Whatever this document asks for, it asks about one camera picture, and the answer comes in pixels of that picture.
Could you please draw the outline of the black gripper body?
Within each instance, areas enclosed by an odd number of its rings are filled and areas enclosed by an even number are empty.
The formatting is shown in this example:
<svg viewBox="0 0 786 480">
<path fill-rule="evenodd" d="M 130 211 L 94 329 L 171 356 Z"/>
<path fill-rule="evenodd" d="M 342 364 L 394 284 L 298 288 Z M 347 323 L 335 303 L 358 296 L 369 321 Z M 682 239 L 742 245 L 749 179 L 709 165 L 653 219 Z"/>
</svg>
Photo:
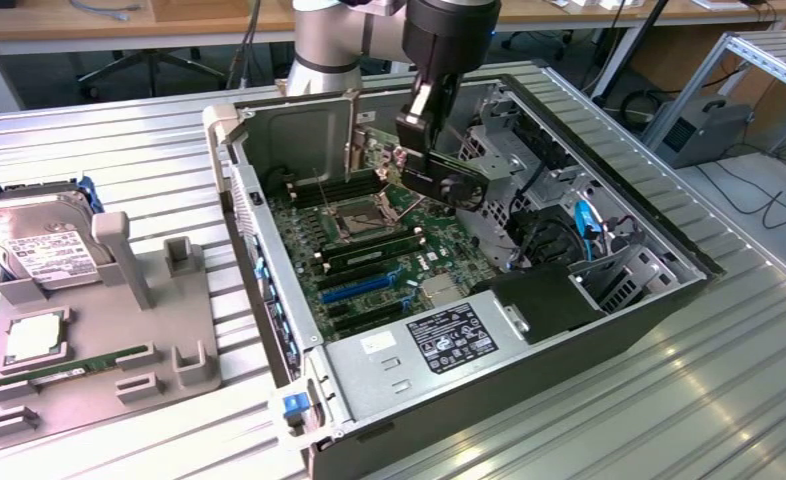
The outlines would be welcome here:
<svg viewBox="0 0 786 480">
<path fill-rule="evenodd" d="M 406 2 L 402 50 L 421 76 L 461 75 L 480 67 L 500 1 Z"/>
</svg>

